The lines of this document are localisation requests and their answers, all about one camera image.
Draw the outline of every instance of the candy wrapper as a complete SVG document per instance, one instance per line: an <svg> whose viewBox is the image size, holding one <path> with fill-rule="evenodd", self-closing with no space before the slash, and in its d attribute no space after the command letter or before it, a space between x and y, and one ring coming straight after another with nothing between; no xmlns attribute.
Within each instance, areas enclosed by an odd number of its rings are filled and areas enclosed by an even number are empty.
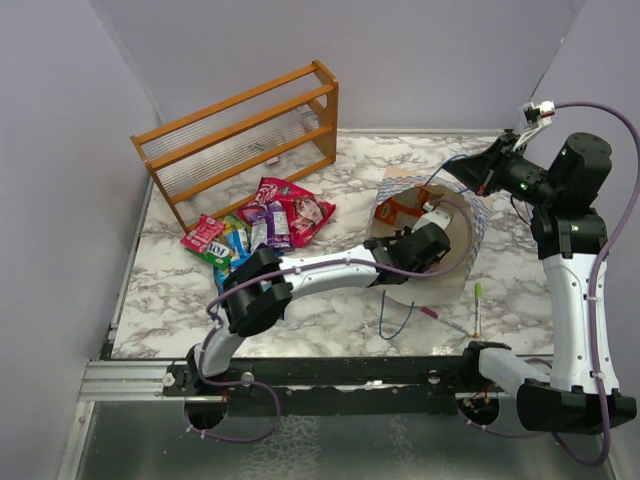
<svg viewBox="0 0 640 480"><path fill-rule="evenodd" d="M273 177L260 180L258 192L251 205L280 202L286 213L291 243L306 246L311 238L327 223L336 206L293 183Z"/></svg>
<svg viewBox="0 0 640 480"><path fill-rule="evenodd" d="M241 209L238 215L251 223L251 253L261 245L279 251L291 250L289 222L280 202L250 205Z"/></svg>
<svg viewBox="0 0 640 480"><path fill-rule="evenodd" d="M223 223L203 213L196 228L187 233L180 243L194 252L204 253L207 246L223 232L224 228Z"/></svg>
<svg viewBox="0 0 640 480"><path fill-rule="evenodd" d="M222 222L224 231L221 242L231 248L231 265L237 267L251 256L251 228L237 215L227 215Z"/></svg>
<svg viewBox="0 0 640 480"><path fill-rule="evenodd" d="M204 253L194 252L193 250L188 251L193 253L196 257L220 269L227 268L231 263L232 250L226 245L216 241L211 242Z"/></svg>

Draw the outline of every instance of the white marble surface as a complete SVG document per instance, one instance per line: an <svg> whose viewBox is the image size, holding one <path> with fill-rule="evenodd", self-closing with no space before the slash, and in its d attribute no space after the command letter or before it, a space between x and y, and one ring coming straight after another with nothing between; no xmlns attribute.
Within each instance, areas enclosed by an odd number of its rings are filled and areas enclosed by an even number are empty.
<svg viewBox="0 0 640 480"><path fill-rule="evenodd" d="M492 141L492 137L340 137L336 163L298 182L337 204L337 209L311 245L295 254L330 253L360 243L387 166L431 173L450 156L475 153ZM307 153L291 153L266 173L284 173L286 160L304 164ZM452 179L446 173L444 177ZM234 182L196 200L191 208L212 211L212 206L241 198L257 185L256 178L247 175ZM484 288L483 339L505 342L516 353L552 353L546 280L528 228L516 217L508 196L498 194L485 201L491 222L465 293L458 302L438 307L438 311L473 330L473 286L480 281ZM113 358L181 357L207 332L210 320L205 306L216 295L211 267L187 253L180 238L175 218L154 190ZM381 294L373 289L343 289L296 300L287 308L284 322L249 338L237 356L446 355L461 353L470 340L419 311L394 340L383 340L378 336L380 299ZM386 335L400 326L408 310L387 301Z"/></svg>

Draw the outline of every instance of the screw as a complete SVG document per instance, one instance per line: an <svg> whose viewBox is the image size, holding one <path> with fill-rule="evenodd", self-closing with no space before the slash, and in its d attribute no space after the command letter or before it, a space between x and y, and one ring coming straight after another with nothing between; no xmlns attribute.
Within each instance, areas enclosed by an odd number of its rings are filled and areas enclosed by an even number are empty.
<svg viewBox="0 0 640 480"><path fill-rule="evenodd" d="M171 373L167 373L162 377L162 385L165 387L173 387L175 385L176 379Z"/></svg>
<svg viewBox="0 0 640 480"><path fill-rule="evenodd" d="M242 380L243 382L253 382L255 380L255 377L253 376L253 373L251 372L244 372L241 376L240 376L240 380ZM248 387L249 384L248 383L243 383L243 385L245 387Z"/></svg>

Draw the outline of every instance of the white wall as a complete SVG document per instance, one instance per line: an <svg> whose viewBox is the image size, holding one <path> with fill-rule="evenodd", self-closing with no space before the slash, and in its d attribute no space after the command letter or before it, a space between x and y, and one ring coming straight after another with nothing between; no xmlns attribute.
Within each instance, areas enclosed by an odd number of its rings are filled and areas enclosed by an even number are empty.
<svg viewBox="0 0 640 480"><path fill-rule="evenodd" d="M54 478L99 351L155 113L86 0L0 2L0 476Z"/></svg>
<svg viewBox="0 0 640 480"><path fill-rule="evenodd" d="M606 103L640 126L640 3L632 0L588 0L554 58L536 98L556 102L591 100ZM561 110L554 125L541 134L528 157L548 166L566 137L576 131L601 136L613 148L613 170L595 205L609 232L629 199L638 160L631 136L614 117L585 109ZM640 205L609 259L606 283L607 322L616 374L625 395L640 400ZM640 421L621 428L629 451L640 449ZM633 454L640 473L640 457Z"/></svg>
<svg viewBox="0 0 640 480"><path fill-rule="evenodd" d="M582 4L91 1L168 120L318 58L340 81L344 128L512 127Z"/></svg>

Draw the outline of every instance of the pink candy bag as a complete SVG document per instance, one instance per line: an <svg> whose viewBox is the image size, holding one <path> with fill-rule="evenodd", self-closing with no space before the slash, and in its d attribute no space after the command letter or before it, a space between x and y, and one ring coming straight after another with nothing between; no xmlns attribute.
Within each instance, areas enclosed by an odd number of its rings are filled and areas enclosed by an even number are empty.
<svg viewBox="0 0 640 480"><path fill-rule="evenodd" d="M207 246L222 233L224 223L219 222L204 213L200 215L196 228L187 233L180 243L194 252L204 253Z"/></svg>
<svg viewBox="0 0 640 480"><path fill-rule="evenodd" d="M263 177L251 205L278 201L282 204L294 247L306 246L327 223L336 206L286 180Z"/></svg>

